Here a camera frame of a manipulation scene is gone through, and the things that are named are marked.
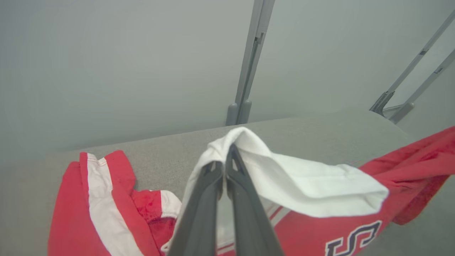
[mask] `metal frame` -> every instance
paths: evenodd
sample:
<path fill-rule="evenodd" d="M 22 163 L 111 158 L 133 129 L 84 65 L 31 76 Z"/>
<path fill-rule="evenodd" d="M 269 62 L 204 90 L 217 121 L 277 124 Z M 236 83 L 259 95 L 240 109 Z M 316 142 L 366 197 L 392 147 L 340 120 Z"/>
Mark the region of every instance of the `metal frame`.
<path fill-rule="evenodd" d="M 370 108 L 370 111 L 373 111 L 375 113 L 378 113 L 382 116 L 383 114 L 383 108 L 387 104 L 387 102 L 390 100 L 390 98 L 393 96 L 395 93 L 395 90 L 398 88 L 398 86 L 405 80 L 405 78 L 412 72 L 414 67 L 417 65 L 417 63 L 420 62 L 420 60 L 423 58 L 425 53 L 428 52 L 428 50 L 435 44 L 435 42 L 439 39 L 439 37 L 444 33 L 444 31 L 447 29 L 447 27 L 452 23 L 452 21 L 455 19 L 455 10 L 452 11 L 452 13 L 447 17 L 447 19 L 444 21 L 444 23 L 439 27 L 439 29 L 436 31 L 436 33 L 430 38 L 430 40 L 425 44 L 424 48 L 417 54 L 417 56 L 411 61 L 411 63 L 408 65 L 408 67 L 401 73 L 401 75 L 398 77 L 398 79 L 390 86 L 390 88 L 384 92 L 378 100 L 374 103 L 374 105 Z M 408 112 L 412 109 L 409 108 L 408 106 L 405 106 L 406 103 L 402 104 L 401 109 L 408 109 Z"/>
<path fill-rule="evenodd" d="M 422 93 L 436 80 L 436 78 L 446 70 L 446 68 L 455 60 L 455 50 L 435 69 L 433 73 L 422 83 L 422 85 L 401 105 L 401 107 L 389 118 L 393 123 L 398 123 L 412 108 L 414 108 L 414 101 L 422 95 Z"/>
<path fill-rule="evenodd" d="M 266 36 L 270 16 L 275 0 L 255 0 L 251 14 L 250 28 L 247 36 L 242 69 L 238 81 L 235 103 L 227 108 L 226 125 L 235 125 L 248 122 L 251 101 L 248 100 L 254 74 L 258 66 L 262 46 Z"/>

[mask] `clothing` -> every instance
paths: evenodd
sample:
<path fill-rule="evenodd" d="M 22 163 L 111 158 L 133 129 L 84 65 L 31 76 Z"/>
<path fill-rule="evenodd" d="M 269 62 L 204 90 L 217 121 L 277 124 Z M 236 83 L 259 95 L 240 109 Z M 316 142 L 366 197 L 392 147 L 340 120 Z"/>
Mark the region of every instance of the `clothing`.
<path fill-rule="evenodd" d="M 313 218 L 287 213 L 275 232 L 287 256 L 351 256 L 391 222 L 413 220 L 455 174 L 455 127 L 412 143 L 360 167 L 390 194 L 379 213 L 358 217 Z"/>
<path fill-rule="evenodd" d="M 159 256 L 173 233 L 180 200 L 171 192 L 135 191 L 128 158 L 81 153 L 66 170 L 48 241 L 49 256 Z"/>
<path fill-rule="evenodd" d="M 278 223 L 290 210 L 318 218 L 374 214 L 379 212 L 389 193 L 380 182 L 352 166 L 332 166 L 275 154 L 256 134 L 239 127 L 208 144 L 190 175 L 180 214 L 186 208 L 201 168 L 212 161 L 224 165 L 233 143 L 273 223 Z M 222 196 L 217 215 L 218 253 L 233 248 L 235 234 L 231 212 L 230 200 Z M 167 251 L 171 243 L 172 239 L 161 248 L 162 251 Z"/>
<path fill-rule="evenodd" d="M 251 131 L 237 128 L 209 144 L 181 205 L 169 191 L 135 191 L 136 177 L 122 151 L 100 160 L 81 153 L 62 179 L 48 255 L 164 255 L 195 175 L 205 163 L 224 162 L 231 143 L 239 148 L 287 256 L 354 255 L 391 221 L 402 225 L 414 219 L 455 173 L 455 127 L 360 169 L 274 154 Z M 218 212 L 228 212 L 226 200 L 222 197 Z M 221 218 L 218 254 L 234 255 L 233 229 L 223 226 L 231 222 Z"/>

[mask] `white cloth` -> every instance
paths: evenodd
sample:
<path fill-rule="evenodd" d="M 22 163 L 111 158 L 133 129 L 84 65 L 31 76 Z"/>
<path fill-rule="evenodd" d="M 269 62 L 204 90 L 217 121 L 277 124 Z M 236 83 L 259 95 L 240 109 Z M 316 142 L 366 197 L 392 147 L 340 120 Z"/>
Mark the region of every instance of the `white cloth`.
<path fill-rule="evenodd" d="M 220 161 L 224 166 L 232 143 L 236 144 L 257 193 L 267 199 L 263 202 L 271 201 L 312 217 L 359 216 L 379 212 L 389 194 L 386 187 L 357 168 L 272 153 L 256 134 L 239 127 L 209 143 L 202 153 L 185 188 L 180 216 L 184 213 L 201 168 L 212 161 Z M 162 247 L 163 251 L 167 250 L 171 241 Z"/>

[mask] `garment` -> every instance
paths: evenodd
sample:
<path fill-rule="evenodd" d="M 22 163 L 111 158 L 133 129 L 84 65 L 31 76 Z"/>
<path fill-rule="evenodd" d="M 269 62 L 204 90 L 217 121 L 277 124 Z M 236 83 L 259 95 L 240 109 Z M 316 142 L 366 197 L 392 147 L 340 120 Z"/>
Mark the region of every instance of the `garment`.
<path fill-rule="evenodd" d="M 390 194 L 379 213 L 357 217 L 313 218 L 277 210 L 275 232 L 287 256 L 351 256 L 367 246 L 390 222 L 413 220 L 455 174 L 455 127 L 412 143 L 362 167 Z M 234 255 L 232 251 L 225 254 Z"/>
<path fill-rule="evenodd" d="M 181 214 L 201 168 L 212 161 L 224 165 L 233 143 L 272 223 L 278 223 L 290 210 L 318 218 L 375 214 L 389 193 L 380 182 L 352 166 L 333 166 L 275 154 L 256 134 L 239 127 L 209 143 L 202 153 L 185 188 Z M 218 203 L 218 253 L 233 249 L 235 235 L 231 212 L 232 204 L 224 195 Z M 167 251 L 171 243 L 172 239 L 161 248 L 162 251 Z"/>
<path fill-rule="evenodd" d="M 48 254 L 164 255 L 199 165 L 225 161 L 232 142 L 239 148 L 287 256 L 354 255 L 391 221 L 405 224 L 414 219 L 455 173 L 455 127 L 374 159 L 360 169 L 274 154 L 255 134 L 242 128 L 209 144 L 189 179 L 181 205 L 169 191 L 135 191 L 136 178 L 122 151 L 100 160 L 81 153 L 80 161 L 71 163 L 63 176 Z M 285 178 L 275 179 L 276 174 Z M 264 189 L 273 186 L 280 197 Z M 287 193 L 289 189 L 298 198 L 285 198 L 293 195 Z M 226 212 L 229 205 L 229 201 L 220 202 L 218 211 Z M 233 230 L 221 230 L 218 254 L 234 255 Z"/>
<path fill-rule="evenodd" d="M 81 153 L 63 175 L 48 241 L 49 256 L 159 256 L 181 202 L 171 192 L 135 191 L 128 158 Z"/>

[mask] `sleeve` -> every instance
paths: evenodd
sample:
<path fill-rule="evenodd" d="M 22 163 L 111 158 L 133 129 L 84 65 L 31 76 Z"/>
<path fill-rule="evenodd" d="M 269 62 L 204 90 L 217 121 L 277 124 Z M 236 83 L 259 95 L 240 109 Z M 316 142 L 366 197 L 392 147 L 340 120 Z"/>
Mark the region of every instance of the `sleeve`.
<path fill-rule="evenodd" d="M 394 222 L 406 224 L 417 217 L 455 174 L 455 127 L 412 143 L 360 167 L 387 186 L 391 194 L 411 196 Z"/>

